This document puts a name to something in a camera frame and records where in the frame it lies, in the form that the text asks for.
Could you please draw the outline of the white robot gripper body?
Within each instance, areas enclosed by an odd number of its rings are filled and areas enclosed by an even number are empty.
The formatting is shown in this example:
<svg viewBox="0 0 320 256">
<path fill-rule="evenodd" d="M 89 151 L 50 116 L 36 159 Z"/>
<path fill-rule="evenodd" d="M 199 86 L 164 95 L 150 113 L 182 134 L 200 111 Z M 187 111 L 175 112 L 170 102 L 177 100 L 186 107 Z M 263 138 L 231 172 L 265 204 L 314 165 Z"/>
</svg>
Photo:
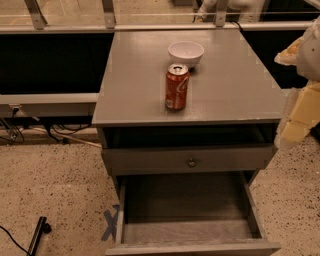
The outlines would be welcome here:
<svg viewBox="0 0 320 256">
<path fill-rule="evenodd" d="M 297 73 L 308 80 L 320 81 L 320 18 L 302 35 L 297 54 Z"/>
</svg>

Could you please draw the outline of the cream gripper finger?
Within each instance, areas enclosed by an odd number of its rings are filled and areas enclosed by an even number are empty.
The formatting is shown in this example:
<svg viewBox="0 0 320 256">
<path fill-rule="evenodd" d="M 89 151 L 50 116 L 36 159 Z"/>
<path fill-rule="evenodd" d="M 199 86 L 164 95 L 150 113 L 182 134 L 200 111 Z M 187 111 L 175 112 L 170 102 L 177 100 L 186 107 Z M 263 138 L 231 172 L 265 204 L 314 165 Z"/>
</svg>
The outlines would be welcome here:
<svg viewBox="0 0 320 256">
<path fill-rule="evenodd" d="M 302 43 L 303 38 L 299 37 L 294 42 L 292 42 L 286 49 L 281 51 L 276 55 L 274 61 L 280 65 L 284 66 L 295 66 L 297 64 L 297 56 L 299 46 Z"/>
<path fill-rule="evenodd" d="M 275 145 L 290 149 L 299 144 L 320 123 L 320 82 L 309 81 L 302 89 L 292 88 L 277 128 Z"/>
</svg>

